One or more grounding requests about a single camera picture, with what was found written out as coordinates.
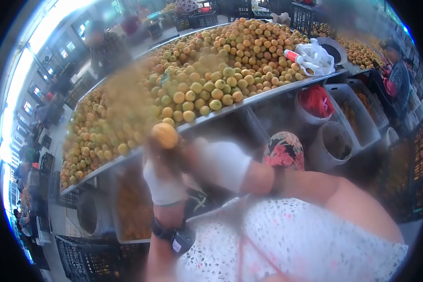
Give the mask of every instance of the wristwatch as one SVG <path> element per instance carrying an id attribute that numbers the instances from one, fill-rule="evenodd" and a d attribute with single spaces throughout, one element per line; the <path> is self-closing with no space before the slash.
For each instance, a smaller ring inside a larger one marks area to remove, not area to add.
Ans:
<path id="1" fill-rule="evenodd" d="M 169 229 L 165 228 L 158 218 L 154 217 L 152 221 L 152 233 L 159 239 L 169 241 L 175 255 L 186 253 L 196 240 L 196 233 L 186 227 L 185 219 L 180 228 Z"/>

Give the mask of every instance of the floral pants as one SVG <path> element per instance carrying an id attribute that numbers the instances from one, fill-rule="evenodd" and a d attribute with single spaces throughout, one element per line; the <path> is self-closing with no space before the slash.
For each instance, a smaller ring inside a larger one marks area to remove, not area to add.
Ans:
<path id="1" fill-rule="evenodd" d="M 274 134 L 265 146 L 262 163 L 303 171 L 304 150 L 298 137 L 286 131 Z"/>

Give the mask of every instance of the gray bucket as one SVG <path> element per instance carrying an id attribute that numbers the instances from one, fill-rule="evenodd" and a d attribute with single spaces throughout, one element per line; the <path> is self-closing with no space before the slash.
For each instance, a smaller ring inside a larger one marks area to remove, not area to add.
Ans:
<path id="1" fill-rule="evenodd" d="M 114 231 L 109 203 L 105 195 L 85 192 L 77 202 L 77 218 L 82 232 L 100 238 L 106 232 Z"/>
<path id="2" fill-rule="evenodd" d="M 351 153 L 346 155 L 343 159 L 336 158 L 331 152 L 330 147 L 337 151 L 344 151 L 345 146 L 353 148 L 351 137 L 346 128 L 336 122 L 328 121 L 323 124 L 319 129 L 317 136 L 309 147 L 309 161 L 311 165 L 319 172 L 326 172 L 331 170 L 334 166 L 339 166 L 346 163 Z"/>

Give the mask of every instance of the white glove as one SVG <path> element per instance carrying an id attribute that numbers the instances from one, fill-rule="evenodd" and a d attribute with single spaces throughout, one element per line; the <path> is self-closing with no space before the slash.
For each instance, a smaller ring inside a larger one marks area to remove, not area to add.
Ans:
<path id="1" fill-rule="evenodd" d="M 239 193 L 252 158 L 231 142 L 208 143 L 198 138 L 194 145 L 200 172 L 214 184 Z"/>
<path id="2" fill-rule="evenodd" d="M 186 187 L 181 179 L 177 179 L 168 170 L 158 162 L 154 166 L 150 158 L 147 159 L 142 175 L 152 195 L 152 202 L 158 206 L 170 205 L 180 200 L 186 199 Z"/>

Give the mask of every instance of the white plastic bag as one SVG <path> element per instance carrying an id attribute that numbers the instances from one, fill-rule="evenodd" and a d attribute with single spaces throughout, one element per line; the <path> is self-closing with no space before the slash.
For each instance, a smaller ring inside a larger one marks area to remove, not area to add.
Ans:
<path id="1" fill-rule="evenodd" d="M 280 16 L 272 13 L 271 16 L 275 23 L 290 25 L 290 16 L 288 13 L 282 13 Z"/>
<path id="2" fill-rule="evenodd" d="M 327 75 L 335 71 L 334 57 L 329 55 L 327 51 L 318 44 L 315 38 L 310 39 L 309 44 L 298 44 L 294 52 L 304 58 L 304 62 L 300 65 L 301 69 L 308 76 Z M 307 68 L 313 70 L 313 74 L 307 72 Z"/>

